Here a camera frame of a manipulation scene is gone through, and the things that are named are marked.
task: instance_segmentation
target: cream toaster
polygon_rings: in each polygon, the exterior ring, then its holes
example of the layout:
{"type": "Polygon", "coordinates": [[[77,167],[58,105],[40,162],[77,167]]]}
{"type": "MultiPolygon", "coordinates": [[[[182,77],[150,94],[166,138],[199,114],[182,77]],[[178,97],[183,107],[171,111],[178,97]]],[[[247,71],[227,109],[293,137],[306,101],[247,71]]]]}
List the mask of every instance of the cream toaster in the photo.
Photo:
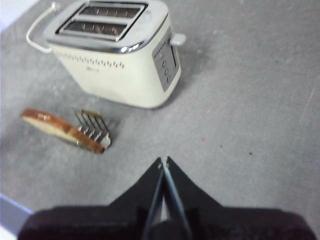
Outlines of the cream toaster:
{"type": "MultiPolygon", "coordinates": [[[[36,25],[56,4],[44,12],[36,25]]],[[[177,85],[177,47],[186,37],[173,33],[168,7],[159,0],[81,0],[48,24],[44,38],[83,91],[114,102],[155,108],[177,85]]]]}

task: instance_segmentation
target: toast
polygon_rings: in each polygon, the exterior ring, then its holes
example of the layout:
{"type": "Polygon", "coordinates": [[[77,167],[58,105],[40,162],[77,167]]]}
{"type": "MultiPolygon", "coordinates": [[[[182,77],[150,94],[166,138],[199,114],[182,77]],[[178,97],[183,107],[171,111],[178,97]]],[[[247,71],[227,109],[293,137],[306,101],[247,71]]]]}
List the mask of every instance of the toast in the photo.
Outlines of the toast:
{"type": "Polygon", "coordinates": [[[95,153],[101,154],[105,149],[99,142],[89,138],[75,126],[50,113],[38,109],[26,108],[20,114],[20,117],[47,134],[72,142],[76,145],[81,145],[95,153]]]}

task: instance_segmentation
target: gray surface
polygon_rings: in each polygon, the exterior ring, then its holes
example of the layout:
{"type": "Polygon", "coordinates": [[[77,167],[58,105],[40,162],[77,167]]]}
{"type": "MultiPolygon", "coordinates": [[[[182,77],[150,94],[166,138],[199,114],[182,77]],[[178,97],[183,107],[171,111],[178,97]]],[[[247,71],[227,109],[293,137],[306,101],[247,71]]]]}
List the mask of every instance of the gray surface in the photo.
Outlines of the gray surface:
{"type": "Polygon", "coordinates": [[[320,2],[167,1],[188,39],[164,106],[140,109],[81,91],[52,54],[27,45],[42,1],[1,35],[1,188],[35,211],[108,204],[170,155],[224,205],[278,207],[320,229],[320,2]],[[19,119],[25,107],[83,107],[112,119],[95,155],[19,119]]]}

